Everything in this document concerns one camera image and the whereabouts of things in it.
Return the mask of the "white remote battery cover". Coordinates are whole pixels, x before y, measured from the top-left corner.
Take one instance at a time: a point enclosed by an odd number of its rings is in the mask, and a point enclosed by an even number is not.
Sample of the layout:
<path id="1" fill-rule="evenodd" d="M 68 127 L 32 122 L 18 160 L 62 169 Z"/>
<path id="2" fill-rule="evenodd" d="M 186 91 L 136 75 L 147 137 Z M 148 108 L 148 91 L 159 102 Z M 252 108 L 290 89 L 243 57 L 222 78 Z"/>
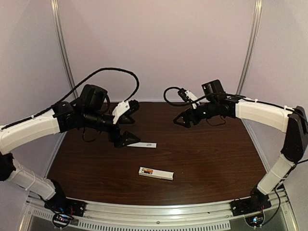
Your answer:
<path id="1" fill-rule="evenodd" d="M 153 143 L 153 142 L 138 142 L 138 143 L 129 144 L 128 147 L 156 148 L 157 147 L 157 143 Z"/>

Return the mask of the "white remote control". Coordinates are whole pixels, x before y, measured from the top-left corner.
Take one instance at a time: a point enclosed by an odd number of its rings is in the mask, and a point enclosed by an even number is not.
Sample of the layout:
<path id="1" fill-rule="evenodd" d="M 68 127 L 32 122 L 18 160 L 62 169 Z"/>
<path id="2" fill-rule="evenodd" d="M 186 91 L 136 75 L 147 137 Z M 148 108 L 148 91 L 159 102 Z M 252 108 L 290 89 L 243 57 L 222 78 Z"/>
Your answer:
<path id="1" fill-rule="evenodd" d="M 141 170 L 143 168 L 146 168 L 146 167 L 140 167 L 140 169 L 139 169 L 138 174 L 140 176 L 147 176 L 147 177 L 162 179 L 162 180 L 173 180 L 174 179 L 174 173 L 173 172 L 147 168 L 147 169 L 152 169 L 153 173 L 152 174 L 146 174 L 146 173 L 141 172 Z"/>

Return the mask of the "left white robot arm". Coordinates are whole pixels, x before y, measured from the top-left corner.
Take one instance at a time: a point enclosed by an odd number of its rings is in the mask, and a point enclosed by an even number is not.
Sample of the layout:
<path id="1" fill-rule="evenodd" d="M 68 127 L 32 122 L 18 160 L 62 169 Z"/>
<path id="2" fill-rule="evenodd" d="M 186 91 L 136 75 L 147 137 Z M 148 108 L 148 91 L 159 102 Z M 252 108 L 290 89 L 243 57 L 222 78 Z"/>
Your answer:
<path id="1" fill-rule="evenodd" d="M 106 132 L 109 142 L 116 148 L 140 142 L 140 138 L 128 131 L 121 133 L 119 127 L 120 124 L 134 124 L 131 114 L 139 110 L 139 102 L 124 100 L 110 114 L 101 111 L 104 102 L 110 102 L 107 91 L 87 84 L 81 95 L 70 103 L 60 101 L 41 115 L 2 126 L 0 180 L 11 181 L 26 191 L 36 193 L 50 210 L 65 212 L 70 209 L 71 204 L 57 181 L 37 176 L 14 159 L 11 151 L 36 139 L 75 128 Z"/>

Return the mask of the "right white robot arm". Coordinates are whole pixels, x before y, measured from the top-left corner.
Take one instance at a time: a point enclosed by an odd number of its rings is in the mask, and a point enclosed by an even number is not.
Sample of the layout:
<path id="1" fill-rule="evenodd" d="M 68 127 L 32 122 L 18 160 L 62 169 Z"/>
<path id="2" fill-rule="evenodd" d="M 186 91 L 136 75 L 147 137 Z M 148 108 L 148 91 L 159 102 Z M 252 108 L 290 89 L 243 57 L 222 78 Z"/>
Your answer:
<path id="1" fill-rule="evenodd" d="M 246 119 L 275 128 L 285 134 L 284 144 L 278 160 L 270 171 L 252 189 L 252 207 L 261 209 L 268 200 L 268 194 L 282 183 L 300 163 L 308 146 L 308 122 L 301 106 L 291 108 L 250 99 L 241 95 L 227 94 L 221 82 L 216 79 L 202 85 L 206 103 L 200 103 L 191 91 L 178 88 L 178 95 L 189 106 L 173 122 L 185 128 L 197 125 L 201 120 L 215 116 Z"/>

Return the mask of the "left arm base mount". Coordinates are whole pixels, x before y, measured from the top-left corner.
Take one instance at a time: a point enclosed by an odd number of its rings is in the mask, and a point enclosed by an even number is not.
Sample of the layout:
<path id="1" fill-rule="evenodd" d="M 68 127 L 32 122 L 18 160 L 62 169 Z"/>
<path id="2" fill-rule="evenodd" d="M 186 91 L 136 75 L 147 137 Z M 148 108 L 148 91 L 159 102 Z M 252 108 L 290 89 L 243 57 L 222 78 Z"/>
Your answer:
<path id="1" fill-rule="evenodd" d="M 86 208 L 86 202 L 66 199 L 64 205 L 59 206 L 50 201 L 44 200 L 44 207 L 53 213 L 51 222 L 56 229 L 64 229 L 72 224 L 77 224 L 78 219 L 82 218 Z"/>

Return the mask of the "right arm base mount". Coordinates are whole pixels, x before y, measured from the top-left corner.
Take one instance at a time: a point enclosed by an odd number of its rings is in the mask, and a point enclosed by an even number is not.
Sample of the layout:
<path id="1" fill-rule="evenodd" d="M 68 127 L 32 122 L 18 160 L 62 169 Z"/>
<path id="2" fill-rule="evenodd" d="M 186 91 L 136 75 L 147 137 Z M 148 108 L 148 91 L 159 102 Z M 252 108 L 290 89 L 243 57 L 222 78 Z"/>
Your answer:
<path id="1" fill-rule="evenodd" d="M 243 216 L 245 223 L 254 229 L 261 228 L 265 222 L 265 209 L 271 208 L 269 198 L 261 204 L 254 203 L 251 197 L 244 199 L 236 198 L 230 202 L 234 217 Z"/>

